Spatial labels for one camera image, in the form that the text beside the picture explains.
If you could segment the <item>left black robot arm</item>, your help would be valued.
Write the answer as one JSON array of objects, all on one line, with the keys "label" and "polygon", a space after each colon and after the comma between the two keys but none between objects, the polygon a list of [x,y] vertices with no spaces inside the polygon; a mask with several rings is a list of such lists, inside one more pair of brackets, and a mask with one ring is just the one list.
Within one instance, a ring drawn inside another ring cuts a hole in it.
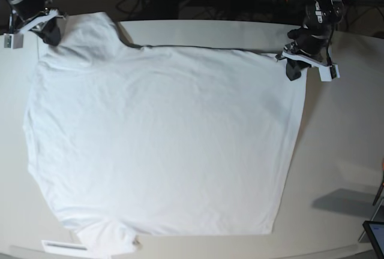
[{"label": "left black robot arm", "polygon": [[300,28],[287,33],[291,40],[276,55],[276,60],[286,60],[286,76],[294,81],[306,68],[319,69],[320,79],[330,82],[339,78],[338,65],[330,55],[335,25],[342,18],[342,0],[305,0],[305,18]]}]

